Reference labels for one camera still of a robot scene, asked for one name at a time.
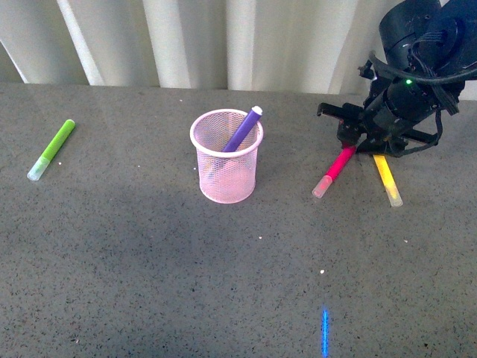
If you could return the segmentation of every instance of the green marker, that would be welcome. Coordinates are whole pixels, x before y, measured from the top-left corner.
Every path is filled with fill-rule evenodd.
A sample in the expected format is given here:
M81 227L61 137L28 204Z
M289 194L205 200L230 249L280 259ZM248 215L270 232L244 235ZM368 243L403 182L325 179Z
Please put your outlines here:
M65 124L60 128L57 135L54 136L53 140L48 144L48 147L44 150L40 158L38 158L37 162L31 168L31 170L27 174L27 178L30 180L39 180L46 170L48 164L53 160L54 156L61 148L63 143L65 142L66 138L68 138L69 134L75 128L75 122L71 119L67 119Z

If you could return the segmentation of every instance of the marker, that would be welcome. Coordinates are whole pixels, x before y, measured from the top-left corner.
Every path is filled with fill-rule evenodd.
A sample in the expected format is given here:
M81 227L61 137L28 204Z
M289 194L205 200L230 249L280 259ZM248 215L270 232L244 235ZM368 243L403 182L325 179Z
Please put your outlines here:
M229 142L225 145L223 152L236 151L239 145L244 141L245 137L252 130L253 126L259 121L262 117L263 111L259 106L255 106L252 110L245 116L242 123L237 128L236 132L229 139Z
M73 122L71 119L66 120L66 122L58 131L57 135L54 136L53 140L50 142L50 144L48 144L48 147L46 147L42 155L40 155L40 158L38 158L35 165L28 172L28 179L36 181L41 178L43 172L48 167L48 164L53 160L54 156L61 148L66 138L68 138L69 134L75 128L75 125L75 122Z
M317 198L322 198L324 193L328 190L329 186L339 176L348 160L355 154L356 147L354 145L344 148L340 155L336 158L335 162L329 167L328 172L321 178L317 186L313 189L312 193Z
M399 194L396 182L394 181L391 170L389 169L386 157L384 155L375 154L373 155L373 158L376 162L376 166L378 167L379 175L381 175L381 180L385 186L391 206L400 207L402 205L401 195Z

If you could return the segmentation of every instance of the yellow marker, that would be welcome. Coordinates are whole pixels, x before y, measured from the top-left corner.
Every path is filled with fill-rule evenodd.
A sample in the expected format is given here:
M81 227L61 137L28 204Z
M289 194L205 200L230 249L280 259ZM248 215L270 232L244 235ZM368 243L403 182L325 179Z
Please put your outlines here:
M379 174L381 175L382 183L385 185L389 201L392 207L400 207L402 205L401 195L394 182L393 175L389 169L388 162L384 155L373 155Z

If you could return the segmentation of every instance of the mesh cup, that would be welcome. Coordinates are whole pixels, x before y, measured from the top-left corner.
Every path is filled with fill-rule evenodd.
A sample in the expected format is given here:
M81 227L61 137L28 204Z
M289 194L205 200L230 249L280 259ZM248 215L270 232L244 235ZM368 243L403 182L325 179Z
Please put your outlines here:
M246 115L241 110L213 110L197 118L191 126L200 190L217 203L237 203L255 188L256 154L263 138L260 122L253 126L237 151L221 152Z

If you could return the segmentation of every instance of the purple marker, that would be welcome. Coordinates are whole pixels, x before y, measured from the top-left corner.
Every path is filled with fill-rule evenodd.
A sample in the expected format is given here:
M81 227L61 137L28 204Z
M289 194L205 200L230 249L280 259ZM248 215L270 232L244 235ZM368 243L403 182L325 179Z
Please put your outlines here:
M259 121L262 116L262 108L255 106L245 116L243 122L237 128L237 131L230 138L229 142L225 145L223 152L236 151L240 143L243 142L247 134L252 130L253 126Z

